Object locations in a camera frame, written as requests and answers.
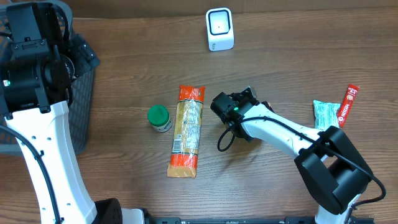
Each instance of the light blue packet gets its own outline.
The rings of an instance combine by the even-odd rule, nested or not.
[[[336,115],[340,106],[340,103],[325,103],[314,100],[313,110],[315,113],[315,128],[321,131],[325,131],[332,125],[340,128]]]

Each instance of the pasta package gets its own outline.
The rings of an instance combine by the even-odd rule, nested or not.
[[[173,148],[167,164],[168,177],[197,176],[201,117],[205,87],[180,85]]]

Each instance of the green lid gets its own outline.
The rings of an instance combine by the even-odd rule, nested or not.
[[[161,127],[169,121],[169,112],[163,105],[155,105],[148,111],[148,121],[155,127]]]

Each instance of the jar with green lid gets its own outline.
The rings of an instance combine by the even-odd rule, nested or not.
[[[155,105],[149,109],[148,121],[158,132],[168,131],[172,127],[169,111],[163,105]]]

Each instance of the red packet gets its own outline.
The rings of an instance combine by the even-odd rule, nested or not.
[[[355,96],[358,94],[359,87],[353,84],[349,84],[346,96],[344,97],[343,103],[341,104],[339,112],[337,112],[337,120],[339,126],[344,127],[348,113],[353,106]]]

